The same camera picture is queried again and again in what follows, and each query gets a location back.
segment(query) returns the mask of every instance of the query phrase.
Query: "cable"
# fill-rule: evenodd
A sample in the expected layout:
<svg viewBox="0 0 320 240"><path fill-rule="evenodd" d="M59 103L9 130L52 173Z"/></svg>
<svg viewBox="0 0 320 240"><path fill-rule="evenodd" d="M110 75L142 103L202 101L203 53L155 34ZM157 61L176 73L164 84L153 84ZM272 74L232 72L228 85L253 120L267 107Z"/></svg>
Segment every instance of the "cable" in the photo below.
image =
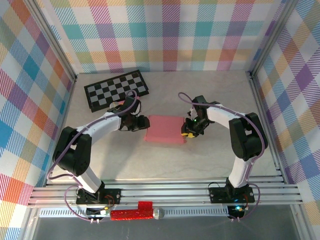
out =
<svg viewBox="0 0 320 240"><path fill-rule="evenodd" d="M183 99L183 98L181 97L181 95L184 95L184 96L187 97L190 101L187 101L187 100ZM250 175L252 166L254 165L254 163L256 162L256 160L259 159L259 158L264 154L265 149L266 149L265 140L264 140L261 132L259 131L259 129L257 128L257 126L256 126L249 118L247 118L246 116L244 116L244 115L242 115L242 114L240 114L240 113L238 113L238 112L235 112L235 111L233 111L233 110L231 110L231 109L229 109L229 108L226 108L226 107L224 107L224 106L217 106L217 105L215 105L215 104L209 104L209 103L195 103L195 102L192 102L191 98L190 98L186 93L184 93L184 92L179 92L179 93L178 93L178 97L179 97L182 101L184 101L185 103L188 103L188 104L198 105L198 106L207 106L207 107L213 107L213 108L217 108L217 109L222 109L222 110L227 111L228 113L231 113L231 114L237 115L238 117L244 118L244 119L253 127L253 129L254 129L254 130L256 131L256 133L258 134L258 136L259 136L259 138L260 138L260 141L261 141L261 145L262 145L262 146L261 146L261 152L260 152L260 154L259 154L258 156L256 156L255 158L252 159L251 164L249 165L249 167L248 167L248 169L247 169L247 171L246 171L246 173L245 173L245 175L244 175L244 179L247 181L247 183L248 183L249 185L255 186L255 187L257 188L257 190L258 190L258 199L257 199L257 201L256 201L256 204L254 205L253 209L252 209L247 215L243 216L241 219L248 218L248 217L255 211L255 209L257 208L257 206L258 206L258 204L259 204L259 202L260 202L260 196L261 196L260 188L258 187L258 185L256 185L255 183L250 183L250 182L248 182L248 178L249 178L249 175Z"/></svg>
<svg viewBox="0 0 320 240"><path fill-rule="evenodd" d="M111 204L110 204L110 200L109 200L109 198L111 198L112 199L112 202L113 202L113 204L112 204L112 206L111 206L111 208L115 205L115 199L114 199L114 197L113 196L111 196L111 195L107 195L107 196L105 196L105 198L107 198L108 199L108 201L109 201L109 205L111 206Z"/></svg>
<svg viewBox="0 0 320 240"><path fill-rule="evenodd" d="M82 220L85 220L85 221L87 221L87 222L91 222L90 219L85 218L85 217L83 217L83 216L80 216L78 213L76 213L76 212L70 207L70 205L69 205L68 202L67 202L67 193L69 192L69 190L70 190L71 188L74 188L74 187L78 188L79 186L77 186L77 185L72 185L72 186L68 187L68 188L65 190L64 195L63 195L63 199L64 199L64 202L65 202L65 205L66 205L66 207L67 207L74 215L76 215L78 218L80 218L80 219L82 219Z"/></svg>
<svg viewBox="0 0 320 240"><path fill-rule="evenodd" d="M184 92L179 92L179 93L178 93L178 97L179 97L182 101L184 101L185 103L187 103L187 104L198 105L198 106L207 106L207 107L213 107L213 108L225 110L225 111L228 112L228 113L234 114L234 115L236 115L236 116L238 116L238 117L240 117L240 118L244 118L244 119L253 127L253 129L256 131L256 133L258 134L258 136L259 136L259 138L260 138L260 141L261 141L262 146L261 146L261 152L260 152L260 154L259 154L258 156L256 156L255 158L252 159L251 164L248 166L248 168L247 168L247 170L246 170L246 173L245 173L245 175L244 175L244 179L245 179L246 181L248 181L248 178L249 178L249 175L250 175L252 166L254 165L254 163L256 162L256 160L257 160L258 158L260 158L260 157L264 154L265 149L266 149L265 140L264 140L264 138L262 137L262 134L261 134L261 132L259 131L259 129L257 128L257 126L256 126L249 118L247 118L246 116L244 116L244 115L242 115L242 114L240 114L240 113L238 113L238 112L236 112L236 111L233 111L233 110L231 110L231 109L229 109L229 108L226 108L226 107L224 107L224 106L217 106L217 105L215 105L215 104L210 104L210 103L195 103L195 102L192 102L192 100L191 100L191 101L187 101L187 100L183 99L183 98L181 97L181 95L184 95L184 96L187 97L189 100L190 100L191 98L190 98L186 93L184 93Z"/></svg>
<svg viewBox="0 0 320 240"><path fill-rule="evenodd" d="M213 181L213 182L210 182L210 183L209 183L209 185L208 185L208 189L209 189L209 187L210 187L210 185L211 185L211 184L217 184L217 185L218 185L218 187L220 188L219 183L217 183L216 181Z"/></svg>
<svg viewBox="0 0 320 240"><path fill-rule="evenodd" d="M258 190L258 199L256 200L256 203L255 203L254 207L252 208L252 210L247 215L243 216L241 218L241 220L248 218L256 210L256 208L258 207L258 204L260 202L260 197L261 197L261 192L260 192L260 188L258 187L258 185L255 184L255 183L251 183L251 182L248 182L248 184L251 185L251 186L255 186L257 188L257 190ZM234 217L234 216L232 216L230 214L229 214L229 216L231 218L233 218L233 219L237 219L236 217Z"/></svg>
<svg viewBox="0 0 320 240"><path fill-rule="evenodd" d="M65 176L65 174L61 174L61 175L58 175L58 176L54 176L53 178L50 177L50 174L52 173L52 171L54 170L55 166L61 161L61 159L65 156L65 154L67 153L68 149L71 147L71 145L76 141L76 139L84 132L86 131L87 129L89 129L91 126L103 121L103 120L106 120L106 119L109 119L109 118L112 118L112 117L115 117L115 116L118 116L118 115L121 115L121 114L124 114L126 113L127 111L129 111L135 104L136 104L136 101L137 101L137 92L135 90L130 90L126 93L126 96L128 96L129 93L133 93L134 94L134 101L133 103L128 107L126 108L125 110L121 111L121 112L118 112L118 113L115 113L115 114L112 114L112 115L108 115L106 117L101 117L101 118L98 118L96 120L94 120L93 122L89 123L86 127L84 127L81 131L79 131L72 139L71 141L69 142L69 144L65 147L65 149L63 150L63 152L60 154L60 156L55 160L55 162L53 163L53 165L50 167L47 175L46 175L46 178L48 180L53 180L53 179L57 179L57 178L60 178L60 177L63 177Z"/></svg>
<svg viewBox="0 0 320 240"><path fill-rule="evenodd" d="M74 188L74 187L82 187L82 184L76 179L76 177L73 175L73 174L60 174L60 175L57 175L57 176L53 176L53 177L50 177L50 174L52 173L52 171L54 170L55 166L61 161L61 159L65 156L65 154L67 153L67 151L69 150L69 148L71 147L71 145L75 142L75 140L83 133L85 132L87 129L89 129L90 127L92 127L93 125L103 121L103 120L106 120L106 119L109 119L109 118L112 118L112 117L115 117L115 116L118 116L118 115L121 115L121 114L124 114L126 113L127 111L129 111L137 102L137 92L135 90L130 90L126 93L126 96L128 96L129 93L133 93L134 94L134 101L133 103L128 107L126 108L125 110L121 111L121 112L118 112L118 113L115 113L115 114L112 114L112 115L108 115L106 117L101 117L101 118L98 118L97 120L94 120L93 122L89 123L87 126L85 126L82 130L80 130L72 139L71 141L69 142L69 144L65 147L65 149L62 151L62 153L60 154L60 156L56 159L56 161L53 163L53 165L50 167L47 175L46 175L46 178L48 180L54 180L54 179L57 179L57 178L61 178L61 177L72 177L77 183L78 183L78 186L77 185L72 185L70 187L68 187L66 189L66 191L64 192L64 195L63 195L63 199L64 199L64 202L65 202L65 205L67 206L67 208L75 215L77 216L78 218L82 219L82 220L85 220L87 222L91 222L93 223L94 220L93 218L90 220L88 218L85 218L83 216L80 216L79 214L77 214L71 207L70 205L68 204L67 202L67 193L68 191L71 189L71 188ZM111 197L113 199L113 205L115 205L115 200L112 196L110 195L107 195L106 197Z"/></svg>
<svg viewBox="0 0 320 240"><path fill-rule="evenodd" d="M249 205L249 200L248 200L248 197L247 195L243 194L244 198L245 198L245 201L246 201L246 205L245 205L245 208L248 208L248 205Z"/></svg>

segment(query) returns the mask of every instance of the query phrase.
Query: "gray floor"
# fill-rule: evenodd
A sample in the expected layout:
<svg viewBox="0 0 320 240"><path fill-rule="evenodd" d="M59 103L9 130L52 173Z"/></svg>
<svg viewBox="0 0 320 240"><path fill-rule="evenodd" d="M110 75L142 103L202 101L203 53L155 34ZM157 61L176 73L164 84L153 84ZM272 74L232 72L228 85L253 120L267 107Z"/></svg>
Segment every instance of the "gray floor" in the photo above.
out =
<svg viewBox="0 0 320 240"><path fill-rule="evenodd" d="M104 114L92 113L88 107L84 86L117 74L80 74L75 85L66 125L78 127ZM241 113L257 112L247 76L244 71L143 72L149 95L140 98L142 114L187 117L190 105L178 98L185 92L192 98L204 95L208 102L218 101ZM232 170L235 155L229 131L215 123L203 136L189 138L186 144L173 145L145 142L146 130L115 131L92 146L90 166L103 179L158 178L219 178ZM64 173L58 167L54 175ZM253 167L252 175L276 174L274 162L267 149ZM57 179L56 182L68 179Z"/></svg>
<svg viewBox="0 0 320 240"><path fill-rule="evenodd" d="M227 217L106 221L40 218L34 240L298 240L290 206L259 206L241 222Z"/></svg>

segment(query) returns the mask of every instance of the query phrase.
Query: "plaid wall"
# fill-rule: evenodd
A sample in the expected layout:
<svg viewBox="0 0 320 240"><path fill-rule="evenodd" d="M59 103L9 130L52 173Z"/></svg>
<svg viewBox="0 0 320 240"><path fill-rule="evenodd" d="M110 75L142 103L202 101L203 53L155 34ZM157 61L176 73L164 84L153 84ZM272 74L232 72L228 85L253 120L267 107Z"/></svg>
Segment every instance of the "plaid wall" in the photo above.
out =
<svg viewBox="0 0 320 240"><path fill-rule="evenodd" d="M0 3L0 240L14 240L39 187L71 80L23 0Z"/></svg>
<svg viewBox="0 0 320 240"><path fill-rule="evenodd" d="M74 69L96 73L248 68L281 0L38 3Z"/></svg>
<svg viewBox="0 0 320 240"><path fill-rule="evenodd" d="M320 239L320 0L298 2L258 84L281 161Z"/></svg>
<svg viewBox="0 0 320 240"><path fill-rule="evenodd" d="M270 36L271 36L271 34L273 33L273 31L275 29L276 23L278 22L279 17L281 16L281 14L282 14L287 2L288 2L288 0L281 0L281 3L279 5L278 9L276 10L276 13L274 14L274 16L272 18L272 21L271 21L267 31L265 32L265 34L263 36L263 39L262 39L262 41L260 43L260 46L259 46L258 50L256 51L254 57L253 57L253 60L251 62L250 68L249 68L250 71L255 67L255 65L257 64L257 62L259 60L259 58L261 57L262 51L265 48L265 46L267 45L267 43L268 43L268 41L270 39Z"/></svg>

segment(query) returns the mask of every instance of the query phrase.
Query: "black and white checkerboard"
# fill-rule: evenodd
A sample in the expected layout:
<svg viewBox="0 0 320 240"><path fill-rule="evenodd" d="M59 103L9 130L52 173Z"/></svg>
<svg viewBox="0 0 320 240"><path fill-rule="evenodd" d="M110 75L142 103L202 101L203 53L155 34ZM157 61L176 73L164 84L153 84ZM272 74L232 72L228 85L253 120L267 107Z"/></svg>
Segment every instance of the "black and white checkerboard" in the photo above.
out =
<svg viewBox="0 0 320 240"><path fill-rule="evenodd" d="M84 90L91 112L108 108L113 102L125 100L126 93L130 90L135 90L139 97L149 94L139 70L87 85Z"/></svg>

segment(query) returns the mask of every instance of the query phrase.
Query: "yellow part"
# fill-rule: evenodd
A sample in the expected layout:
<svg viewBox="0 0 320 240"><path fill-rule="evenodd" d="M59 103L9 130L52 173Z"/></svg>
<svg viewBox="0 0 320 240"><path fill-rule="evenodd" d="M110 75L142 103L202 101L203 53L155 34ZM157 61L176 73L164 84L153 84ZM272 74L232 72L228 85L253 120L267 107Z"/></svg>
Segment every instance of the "yellow part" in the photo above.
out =
<svg viewBox="0 0 320 240"><path fill-rule="evenodd" d="M195 136L193 135L193 133L181 133L182 136L186 136L187 138L194 138Z"/></svg>

